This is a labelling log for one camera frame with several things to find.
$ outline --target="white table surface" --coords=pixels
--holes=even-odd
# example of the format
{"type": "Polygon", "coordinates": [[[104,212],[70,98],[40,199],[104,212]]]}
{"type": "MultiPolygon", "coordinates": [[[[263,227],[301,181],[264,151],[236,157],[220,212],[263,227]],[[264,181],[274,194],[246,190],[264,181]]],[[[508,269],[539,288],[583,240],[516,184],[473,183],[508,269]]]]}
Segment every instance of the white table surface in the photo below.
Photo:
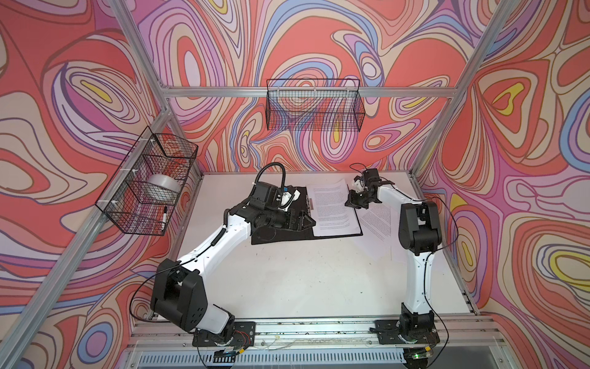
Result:
{"type": "MultiPolygon", "coordinates": [[[[409,195],[405,172],[383,172],[409,195]]],[[[331,184],[353,173],[287,174],[286,185],[331,184]]],[[[250,193],[255,174],[205,175],[179,255],[203,242],[222,223],[223,210],[250,193]]],[[[280,174],[264,174],[280,185],[280,174]]],[[[236,318],[398,315],[406,290],[405,250],[399,243],[375,253],[353,238],[238,245],[208,278],[209,302],[236,318]]],[[[439,314],[469,310],[442,253],[432,268],[432,307],[439,314]]]]}

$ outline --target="red wire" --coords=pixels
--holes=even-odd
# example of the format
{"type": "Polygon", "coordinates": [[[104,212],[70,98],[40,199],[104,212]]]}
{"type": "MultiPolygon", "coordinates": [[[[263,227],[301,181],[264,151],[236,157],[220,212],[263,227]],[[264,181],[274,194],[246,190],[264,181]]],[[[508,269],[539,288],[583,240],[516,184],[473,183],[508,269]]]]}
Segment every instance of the red wire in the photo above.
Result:
{"type": "Polygon", "coordinates": [[[250,336],[249,336],[249,335],[247,335],[245,332],[242,332],[242,331],[236,331],[236,332],[238,332],[239,334],[241,334],[241,335],[242,335],[242,337],[244,337],[244,343],[246,342],[246,340],[245,340],[245,339],[246,339],[246,338],[248,338],[248,345],[250,345],[250,343],[251,343],[252,341],[250,340],[250,336]]]}

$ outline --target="mounting plate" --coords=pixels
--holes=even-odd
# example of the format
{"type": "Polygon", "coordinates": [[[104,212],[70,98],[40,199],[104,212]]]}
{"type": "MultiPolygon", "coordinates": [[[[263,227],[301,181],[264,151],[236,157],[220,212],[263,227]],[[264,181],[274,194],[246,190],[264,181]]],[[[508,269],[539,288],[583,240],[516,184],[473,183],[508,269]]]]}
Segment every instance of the mounting plate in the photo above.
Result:
{"type": "MultiPolygon", "coordinates": [[[[379,339],[379,344],[381,345],[395,345],[395,344],[407,344],[403,339],[399,337],[397,323],[398,319],[393,320],[379,320],[375,321],[375,328],[378,330],[377,338],[379,339]]],[[[437,344],[441,340],[438,336],[438,332],[432,332],[432,338],[426,340],[426,338],[421,337],[415,343],[417,345],[421,344],[437,344]]]]}
{"type": "Polygon", "coordinates": [[[234,336],[227,345],[218,345],[213,341],[212,333],[208,331],[198,331],[193,336],[192,345],[193,347],[242,347],[245,345],[254,345],[254,335],[256,334],[255,322],[234,322],[234,329],[236,331],[244,332],[250,340],[246,342],[246,338],[243,335],[234,332],[234,336]]]}

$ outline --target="metal vent grille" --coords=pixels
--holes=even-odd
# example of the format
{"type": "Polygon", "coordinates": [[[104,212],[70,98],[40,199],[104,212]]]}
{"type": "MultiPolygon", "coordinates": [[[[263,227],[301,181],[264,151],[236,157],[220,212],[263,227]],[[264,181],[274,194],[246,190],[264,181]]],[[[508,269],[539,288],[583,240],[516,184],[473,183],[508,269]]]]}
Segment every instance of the metal vent grille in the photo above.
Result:
{"type": "MultiPolygon", "coordinates": [[[[201,350],[201,357],[207,366],[223,366],[213,362],[213,352],[201,350]]],[[[403,348],[327,349],[327,350],[250,350],[239,355],[234,365],[272,366],[306,364],[399,364],[405,363],[403,348]]],[[[139,368],[194,367],[201,365],[196,351],[155,351],[144,352],[139,368]]]]}

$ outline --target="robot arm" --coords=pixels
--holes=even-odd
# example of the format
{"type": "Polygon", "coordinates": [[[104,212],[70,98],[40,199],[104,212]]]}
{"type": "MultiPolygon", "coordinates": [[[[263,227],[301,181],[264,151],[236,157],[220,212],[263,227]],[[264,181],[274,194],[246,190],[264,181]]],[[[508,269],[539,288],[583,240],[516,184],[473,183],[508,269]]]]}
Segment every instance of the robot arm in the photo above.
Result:
{"type": "Polygon", "coordinates": [[[346,206],[369,208],[370,203],[385,203],[399,211],[399,242],[407,250],[408,284],[399,336],[408,343],[423,337],[434,327],[429,306],[431,269],[435,252],[442,242],[436,204],[411,198],[392,182],[383,181],[377,169],[366,169],[355,178],[346,206]]]}
{"type": "Polygon", "coordinates": [[[299,192],[258,179],[248,198],[224,212],[224,222],[193,251],[178,261],[164,260],[157,270],[150,307],[186,332],[195,328],[213,334],[218,342],[228,342],[234,334],[234,316],[209,302],[204,281],[231,251],[259,227],[303,231],[316,222],[304,211],[289,209],[299,192]]]}

